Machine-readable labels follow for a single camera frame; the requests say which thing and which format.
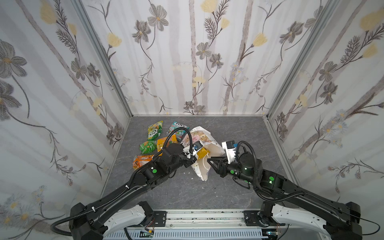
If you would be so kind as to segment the yellow lemon snack packet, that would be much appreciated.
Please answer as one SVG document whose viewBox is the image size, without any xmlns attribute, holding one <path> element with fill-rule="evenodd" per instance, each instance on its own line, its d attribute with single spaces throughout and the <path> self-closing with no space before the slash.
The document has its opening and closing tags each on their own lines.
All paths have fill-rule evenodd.
<svg viewBox="0 0 384 240">
<path fill-rule="evenodd" d="M 205 157 L 207 157 L 209 155 L 210 151 L 205 149 L 205 148 L 201 148 L 198 152 L 197 152 L 197 159 L 200 160 L 200 159 L 204 159 Z"/>
</svg>

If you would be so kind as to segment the patterned white paper bag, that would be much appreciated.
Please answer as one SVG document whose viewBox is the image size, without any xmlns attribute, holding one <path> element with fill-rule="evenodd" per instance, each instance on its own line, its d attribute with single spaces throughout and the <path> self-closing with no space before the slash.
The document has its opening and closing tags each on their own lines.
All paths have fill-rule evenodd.
<svg viewBox="0 0 384 240">
<path fill-rule="evenodd" d="M 193 144 L 201 143 L 203 145 L 202 149 L 197 152 L 197 161 L 191 167 L 202 181 L 207 181 L 208 173 L 211 169 L 208 159 L 211 157 L 221 157 L 225 154 L 225 150 L 212 137 L 211 133 L 203 127 L 195 127 L 190 132 Z"/>
</svg>

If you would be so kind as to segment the orange snack packet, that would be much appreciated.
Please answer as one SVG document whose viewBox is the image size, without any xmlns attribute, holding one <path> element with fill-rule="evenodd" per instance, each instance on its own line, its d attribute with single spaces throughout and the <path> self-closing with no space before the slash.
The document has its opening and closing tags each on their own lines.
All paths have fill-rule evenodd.
<svg viewBox="0 0 384 240">
<path fill-rule="evenodd" d="M 163 149 L 164 143 L 166 141 L 167 137 L 161 138 L 157 140 L 157 152 L 160 152 Z M 167 146 L 172 143 L 177 143 L 177 137 L 176 135 L 172 135 L 171 138 L 169 139 Z"/>
</svg>

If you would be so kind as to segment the green corn chips bag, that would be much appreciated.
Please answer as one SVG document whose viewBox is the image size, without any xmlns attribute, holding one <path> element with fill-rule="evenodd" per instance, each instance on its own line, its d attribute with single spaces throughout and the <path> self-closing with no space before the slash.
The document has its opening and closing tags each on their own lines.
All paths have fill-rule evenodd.
<svg viewBox="0 0 384 240">
<path fill-rule="evenodd" d="M 157 141 L 146 141 L 140 144 L 139 149 L 142 155 L 147 155 L 157 149 Z"/>
</svg>

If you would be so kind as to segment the green yellow Fox's candy bag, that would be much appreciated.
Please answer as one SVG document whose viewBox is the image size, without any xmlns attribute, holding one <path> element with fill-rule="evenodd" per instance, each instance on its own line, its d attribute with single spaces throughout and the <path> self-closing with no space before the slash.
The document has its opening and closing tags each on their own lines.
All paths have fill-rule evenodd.
<svg viewBox="0 0 384 240">
<path fill-rule="evenodd" d="M 148 140 L 154 141 L 163 131 L 163 121 L 158 121 L 148 127 Z"/>
</svg>

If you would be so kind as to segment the orange rainbow candy packet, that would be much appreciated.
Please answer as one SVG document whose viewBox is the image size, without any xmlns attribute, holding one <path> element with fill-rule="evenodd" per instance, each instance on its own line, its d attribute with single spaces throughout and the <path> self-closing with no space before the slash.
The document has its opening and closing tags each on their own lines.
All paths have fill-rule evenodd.
<svg viewBox="0 0 384 240">
<path fill-rule="evenodd" d="M 153 159 L 154 155 L 139 155 L 134 157 L 133 169 L 137 170 L 143 165 L 149 163 Z"/>
</svg>

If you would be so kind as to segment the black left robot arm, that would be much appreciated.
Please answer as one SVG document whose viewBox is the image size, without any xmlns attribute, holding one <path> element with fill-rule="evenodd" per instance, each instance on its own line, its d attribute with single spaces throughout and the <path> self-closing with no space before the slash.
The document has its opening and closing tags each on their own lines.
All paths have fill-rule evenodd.
<svg viewBox="0 0 384 240">
<path fill-rule="evenodd" d="M 127 203 L 165 182 L 181 166 L 196 162 L 192 141 L 187 152 L 182 144 L 165 142 L 153 159 L 136 169 L 130 179 L 107 196 L 88 205 L 77 204 L 71 215 L 51 224 L 52 232 L 75 240 L 101 240 L 106 222 Z"/>
</svg>

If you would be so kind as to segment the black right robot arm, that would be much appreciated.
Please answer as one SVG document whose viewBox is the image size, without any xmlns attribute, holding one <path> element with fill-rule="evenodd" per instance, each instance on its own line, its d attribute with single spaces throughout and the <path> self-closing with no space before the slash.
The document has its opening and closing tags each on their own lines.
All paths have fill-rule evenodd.
<svg viewBox="0 0 384 240">
<path fill-rule="evenodd" d="M 260 210 L 245 222 L 258 227 L 296 225 L 323 233 L 332 240 L 361 240 L 361 209 L 358 204 L 338 203 L 294 184 L 284 176 L 265 170 L 246 141 L 225 143 L 226 153 L 207 161 L 222 178 L 252 189 L 263 200 Z"/>
</svg>

